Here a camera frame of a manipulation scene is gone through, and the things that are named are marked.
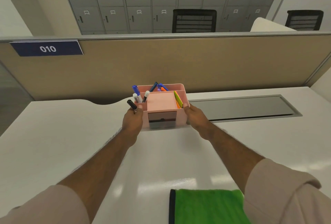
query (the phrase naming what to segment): rolled-up sleeve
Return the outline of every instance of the rolled-up sleeve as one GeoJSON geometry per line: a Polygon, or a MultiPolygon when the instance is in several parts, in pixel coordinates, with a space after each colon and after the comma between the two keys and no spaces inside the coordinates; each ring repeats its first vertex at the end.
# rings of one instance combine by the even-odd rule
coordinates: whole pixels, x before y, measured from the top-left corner
{"type": "Polygon", "coordinates": [[[244,211],[253,224],[329,223],[331,199],[320,188],[311,174],[263,159],[248,178],[244,211]]]}
{"type": "Polygon", "coordinates": [[[0,224],[9,223],[89,224],[90,221],[80,197],[71,188],[56,185],[0,218],[0,224]]]}

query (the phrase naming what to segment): left hand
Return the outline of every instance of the left hand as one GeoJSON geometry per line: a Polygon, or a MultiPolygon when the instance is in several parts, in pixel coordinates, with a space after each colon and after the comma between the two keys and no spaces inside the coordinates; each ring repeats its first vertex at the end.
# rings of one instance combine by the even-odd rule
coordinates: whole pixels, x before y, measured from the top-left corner
{"type": "Polygon", "coordinates": [[[141,128],[143,127],[143,109],[142,106],[139,105],[137,111],[135,112],[132,108],[130,108],[123,118],[122,123],[122,131],[132,137],[132,146],[136,140],[141,128]]]}

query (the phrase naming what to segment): blue number sign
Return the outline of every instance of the blue number sign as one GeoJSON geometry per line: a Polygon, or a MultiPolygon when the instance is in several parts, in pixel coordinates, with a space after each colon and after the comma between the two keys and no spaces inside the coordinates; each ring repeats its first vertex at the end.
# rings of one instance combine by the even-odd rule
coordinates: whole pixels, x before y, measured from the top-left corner
{"type": "Polygon", "coordinates": [[[21,57],[83,54],[78,40],[11,42],[10,44],[21,57]]]}

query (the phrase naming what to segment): person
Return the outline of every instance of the person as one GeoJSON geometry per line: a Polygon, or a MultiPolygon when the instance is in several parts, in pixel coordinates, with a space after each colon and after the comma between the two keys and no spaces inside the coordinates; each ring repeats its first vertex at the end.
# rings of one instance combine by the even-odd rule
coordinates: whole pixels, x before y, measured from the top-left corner
{"type": "MultiPolygon", "coordinates": [[[[249,149],[184,104],[191,126],[208,140],[244,193],[244,211],[252,224],[330,223],[331,200],[312,175],[292,170],[249,149]]],[[[11,210],[0,224],[91,223],[128,149],[142,128],[143,110],[129,109],[122,130],[91,159],[57,185],[11,210]]]]}

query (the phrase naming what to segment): hand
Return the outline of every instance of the hand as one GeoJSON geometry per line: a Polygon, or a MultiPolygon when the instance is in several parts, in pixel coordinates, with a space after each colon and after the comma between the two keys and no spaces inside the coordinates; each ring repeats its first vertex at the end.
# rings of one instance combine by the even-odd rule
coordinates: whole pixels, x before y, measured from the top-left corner
{"type": "Polygon", "coordinates": [[[130,146],[132,146],[136,140],[141,128],[143,127],[143,109],[142,105],[138,105],[135,112],[130,108],[123,118],[122,132],[130,137],[130,146]]]}
{"type": "Polygon", "coordinates": [[[191,126],[199,132],[202,138],[210,141],[219,128],[207,119],[201,109],[191,104],[188,106],[186,103],[183,104],[183,108],[191,126]]]}

